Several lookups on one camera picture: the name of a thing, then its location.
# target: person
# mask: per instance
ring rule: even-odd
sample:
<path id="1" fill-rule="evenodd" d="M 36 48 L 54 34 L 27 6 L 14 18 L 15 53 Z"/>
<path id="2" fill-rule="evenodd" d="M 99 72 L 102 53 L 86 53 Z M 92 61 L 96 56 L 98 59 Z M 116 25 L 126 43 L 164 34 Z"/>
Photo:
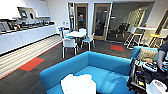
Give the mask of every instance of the person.
<path id="1" fill-rule="evenodd" d="M 168 67 L 168 66 L 163 65 L 163 61 L 165 61 L 165 58 L 168 56 L 167 52 L 168 52 L 168 41 L 166 41 L 164 44 L 160 46 L 160 48 L 158 48 L 157 64 L 158 64 L 159 69 L 163 72 L 165 72 L 165 70 L 163 70 L 163 67 L 165 68 Z"/>

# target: white wall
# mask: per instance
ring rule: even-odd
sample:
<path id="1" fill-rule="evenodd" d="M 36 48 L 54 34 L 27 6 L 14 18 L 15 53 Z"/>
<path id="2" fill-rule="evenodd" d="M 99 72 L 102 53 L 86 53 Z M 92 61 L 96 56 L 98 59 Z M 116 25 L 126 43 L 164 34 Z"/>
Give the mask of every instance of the white wall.
<path id="1" fill-rule="evenodd" d="M 147 26 L 157 27 L 168 8 L 167 0 L 47 0 L 50 10 L 51 21 L 56 23 L 56 32 L 59 33 L 58 28 L 63 25 L 63 22 L 69 23 L 68 18 L 68 2 L 74 3 L 88 3 L 88 33 L 91 34 L 93 26 L 94 3 L 113 3 L 113 2 L 152 2 L 155 1 L 149 18 Z"/>

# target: red rug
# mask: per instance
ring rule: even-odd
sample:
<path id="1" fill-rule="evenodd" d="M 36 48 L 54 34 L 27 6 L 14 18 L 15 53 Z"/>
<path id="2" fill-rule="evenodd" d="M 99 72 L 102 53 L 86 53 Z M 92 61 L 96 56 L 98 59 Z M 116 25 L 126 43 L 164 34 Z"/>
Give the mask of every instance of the red rug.
<path id="1" fill-rule="evenodd" d="M 111 45 L 111 49 L 117 51 L 124 51 L 123 47 L 118 45 Z"/>
<path id="2" fill-rule="evenodd" d="M 44 61 L 44 59 L 34 58 L 34 59 L 30 60 L 29 62 L 27 62 L 26 64 L 24 64 L 23 66 L 19 67 L 19 69 L 22 69 L 25 71 L 30 71 L 43 61 Z"/>

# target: sofa armrest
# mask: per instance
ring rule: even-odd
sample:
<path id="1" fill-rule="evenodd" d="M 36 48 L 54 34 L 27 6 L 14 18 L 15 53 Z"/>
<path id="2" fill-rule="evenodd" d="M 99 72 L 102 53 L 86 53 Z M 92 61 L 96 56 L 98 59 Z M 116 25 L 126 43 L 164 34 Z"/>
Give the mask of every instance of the sofa armrest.
<path id="1" fill-rule="evenodd" d="M 88 65 L 87 52 L 43 70 L 39 76 L 46 90 L 56 86 L 68 74 L 76 73 Z"/>
<path id="2" fill-rule="evenodd" d="M 129 75 L 131 59 L 96 52 L 89 53 L 89 65 Z"/>

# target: kitchen cabinet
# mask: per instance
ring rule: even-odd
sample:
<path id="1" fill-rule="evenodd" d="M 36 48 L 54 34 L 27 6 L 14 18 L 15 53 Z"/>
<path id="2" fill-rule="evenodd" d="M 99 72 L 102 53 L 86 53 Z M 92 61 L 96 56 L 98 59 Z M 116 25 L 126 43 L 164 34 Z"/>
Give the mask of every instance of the kitchen cabinet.
<path id="1" fill-rule="evenodd" d="M 12 50 L 11 46 L 9 45 L 8 41 L 6 40 L 4 34 L 1 34 L 0 35 L 0 54 L 5 53 L 10 50 Z"/>
<path id="2" fill-rule="evenodd" d="M 16 7 L 27 7 L 26 0 L 15 0 Z"/>
<path id="3" fill-rule="evenodd" d="M 23 45 L 27 45 L 33 42 L 33 39 L 32 39 L 32 36 L 29 30 L 18 31 L 18 33 L 19 33 L 21 40 L 23 41 Z"/>
<path id="4" fill-rule="evenodd" d="M 32 28 L 0 35 L 0 54 L 56 34 L 55 25 Z"/>
<path id="5" fill-rule="evenodd" d="M 50 25 L 51 35 L 56 34 L 55 25 Z"/>
<path id="6" fill-rule="evenodd" d="M 24 3 L 26 5 L 27 8 L 34 8 L 34 0 L 24 0 Z"/>
<path id="7" fill-rule="evenodd" d="M 39 35 L 40 35 L 40 39 L 47 37 L 47 28 L 45 26 L 39 27 Z"/>
<path id="8" fill-rule="evenodd" d="M 33 42 L 40 40 L 40 35 L 39 35 L 39 29 L 34 28 L 34 29 L 29 29 L 29 32 L 31 34 Z"/>
<path id="9" fill-rule="evenodd" d="M 40 1 L 41 6 L 43 6 L 42 11 L 44 13 L 44 17 L 50 17 L 48 3 L 46 1 Z"/>
<path id="10" fill-rule="evenodd" d="M 5 37 L 12 49 L 19 48 L 24 44 L 18 32 L 7 33 Z"/>

